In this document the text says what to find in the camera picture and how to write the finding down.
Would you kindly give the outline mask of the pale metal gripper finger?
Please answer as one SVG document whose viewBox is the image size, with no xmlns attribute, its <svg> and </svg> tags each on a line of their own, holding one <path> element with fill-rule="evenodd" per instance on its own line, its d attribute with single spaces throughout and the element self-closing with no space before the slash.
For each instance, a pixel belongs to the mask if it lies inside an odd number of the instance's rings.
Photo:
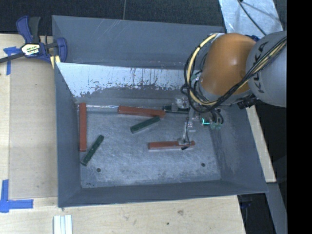
<svg viewBox="0 0 312 234">
<path fill-rule="evenodd" d="M 183 128 L 183 133 L 182 136 L 178 139 L 178 142 L 185 142 L 185 134 L 186 134 L 186 130 L 190 128 L 190 129 L 195 129 L 194 125 L 192 122 L 185 122 L 184 128 Z"/>
<path fill-rule="evenodd" d="M 185 134 L 185 142 L 192 142 L 194 140 L 195 134 L 196 134 L 195 129 L 188 128 Z"/>
</svg>

